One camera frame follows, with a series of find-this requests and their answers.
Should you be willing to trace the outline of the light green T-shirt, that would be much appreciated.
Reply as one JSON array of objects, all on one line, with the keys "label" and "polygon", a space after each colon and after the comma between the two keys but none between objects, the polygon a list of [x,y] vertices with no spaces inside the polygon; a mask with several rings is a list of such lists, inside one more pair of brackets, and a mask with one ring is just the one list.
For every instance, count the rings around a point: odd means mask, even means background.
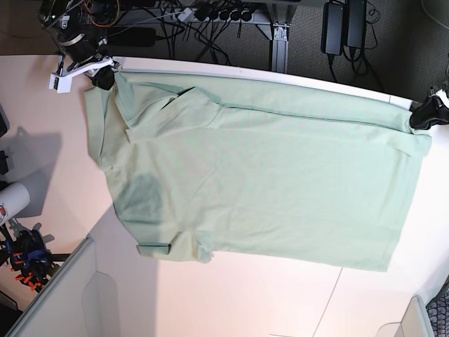
[{"label": "light green T-shirt", "polygon": [[162,260],[384,272],[431,147],[397,106],[263,81],[118,73],[84,97],[116,216]]}]

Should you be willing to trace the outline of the black power strip with plugs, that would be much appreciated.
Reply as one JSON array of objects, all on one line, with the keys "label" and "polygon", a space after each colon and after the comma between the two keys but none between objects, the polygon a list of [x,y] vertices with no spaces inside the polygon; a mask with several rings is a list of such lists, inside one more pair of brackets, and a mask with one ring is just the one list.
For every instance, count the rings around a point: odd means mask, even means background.
[{"label": "black power strip with plugs", "polygon": [[238,24],[269,24],[269,14],[260,9],[212,9],[201,11],[196,14],[197,8],[187,7],[185,9],[169,9],[163,17],[165,22],[169,23],[238,23]]}]

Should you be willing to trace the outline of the black power adapter right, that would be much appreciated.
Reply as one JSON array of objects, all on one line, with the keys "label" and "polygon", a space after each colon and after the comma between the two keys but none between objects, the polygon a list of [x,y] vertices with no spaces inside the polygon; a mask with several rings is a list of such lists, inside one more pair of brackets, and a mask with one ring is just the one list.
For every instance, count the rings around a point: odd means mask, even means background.
[{"label": "black power adapter right", "polygon": [[346,46],[363,48],[366,36],[366,1],[351,0],[346,3],[347,40]]}]

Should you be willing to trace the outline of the black power adapter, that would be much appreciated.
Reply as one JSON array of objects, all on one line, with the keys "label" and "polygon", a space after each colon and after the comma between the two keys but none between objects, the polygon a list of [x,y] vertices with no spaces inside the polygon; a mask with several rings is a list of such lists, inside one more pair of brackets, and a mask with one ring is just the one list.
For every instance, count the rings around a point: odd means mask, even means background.
[{"label": "black power adapter", "polygon": [[363,48],[366,36],[366,1],[351,0],[346,3],[347,40],[346,46]]},{"label": "black power adapter", "polygon": [[328,55],[342,55],[344,6],[328,2],[323,7],[321,51]]}]

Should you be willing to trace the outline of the black power adapter left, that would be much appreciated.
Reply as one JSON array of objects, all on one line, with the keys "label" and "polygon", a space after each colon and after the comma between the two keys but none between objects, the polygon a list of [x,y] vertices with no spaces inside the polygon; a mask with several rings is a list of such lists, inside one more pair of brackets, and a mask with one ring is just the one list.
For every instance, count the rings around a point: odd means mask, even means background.
[{"label": "black power adapter left", "polygon": [[321,51],[328,55],[342,55],[344,6],[328,2],[323,7]]}]

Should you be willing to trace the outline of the white paper roll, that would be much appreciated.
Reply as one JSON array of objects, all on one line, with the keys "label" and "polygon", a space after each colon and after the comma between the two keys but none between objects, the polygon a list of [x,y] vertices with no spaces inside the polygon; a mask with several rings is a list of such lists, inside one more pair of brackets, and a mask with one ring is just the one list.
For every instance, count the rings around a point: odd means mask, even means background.
[{"label": "white paper roll", "polygon": [[30,195],[22,183],[13,183],[1,191],[1,225],[25,209]]}]

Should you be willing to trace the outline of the aluminium table leg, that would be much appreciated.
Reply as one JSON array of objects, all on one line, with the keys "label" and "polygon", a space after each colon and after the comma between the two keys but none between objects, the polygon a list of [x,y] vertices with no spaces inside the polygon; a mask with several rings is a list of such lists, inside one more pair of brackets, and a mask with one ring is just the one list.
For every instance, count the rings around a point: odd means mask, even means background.
[{"label": "aluminium table leg", "polygon": [[295,14],[295,7],[281,4],[267,4],[269,24],[259,29],[270,40],[271,71],[282,74],[288,69],[289,30]]}]

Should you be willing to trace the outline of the black clamps with orange tips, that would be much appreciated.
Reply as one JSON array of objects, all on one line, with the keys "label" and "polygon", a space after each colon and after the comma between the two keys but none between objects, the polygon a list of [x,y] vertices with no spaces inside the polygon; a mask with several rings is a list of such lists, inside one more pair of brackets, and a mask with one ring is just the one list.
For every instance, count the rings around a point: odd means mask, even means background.
[{"label": "black clamps with orange tips", "polygon": [[5,224],[1,226],[1,265],[9,263],[15,280],[39,293],[54,273],[55,263],[37,230],[23,230],[13,238]]}]

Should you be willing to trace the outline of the white partition panel left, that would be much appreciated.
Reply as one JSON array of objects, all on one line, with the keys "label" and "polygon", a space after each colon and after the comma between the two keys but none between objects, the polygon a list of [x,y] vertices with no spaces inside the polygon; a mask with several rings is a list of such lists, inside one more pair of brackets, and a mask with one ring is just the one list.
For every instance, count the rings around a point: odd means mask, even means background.
[{"label": "white partition panel left", "polygon": [[155,336],[156,262],[86,239],[7,336]]}]

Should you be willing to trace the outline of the white partition panel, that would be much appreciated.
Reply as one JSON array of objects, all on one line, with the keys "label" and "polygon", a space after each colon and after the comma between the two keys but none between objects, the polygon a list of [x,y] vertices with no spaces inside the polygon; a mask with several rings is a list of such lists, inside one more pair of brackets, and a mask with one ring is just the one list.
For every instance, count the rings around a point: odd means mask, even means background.
[{"label": "white partition panel", "polygon": [[7,336],[155,336],[156,262],[86,239]]},{"label": "white partition panel", "polygon": [[381,326],[376,337],[434,337],[427,309],[420,296],[414,296],[400,322]]}]

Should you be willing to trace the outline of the white partition panel right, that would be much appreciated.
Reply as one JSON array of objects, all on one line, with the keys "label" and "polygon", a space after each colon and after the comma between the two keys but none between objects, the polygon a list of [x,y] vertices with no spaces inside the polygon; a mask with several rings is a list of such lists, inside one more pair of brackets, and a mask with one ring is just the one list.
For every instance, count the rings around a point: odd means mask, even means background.
[{"label": "white partition panel right", "polygon": [[434,337],[427,309],[420,296],[414,296],[400,322],[381,326],[376,337]]}]

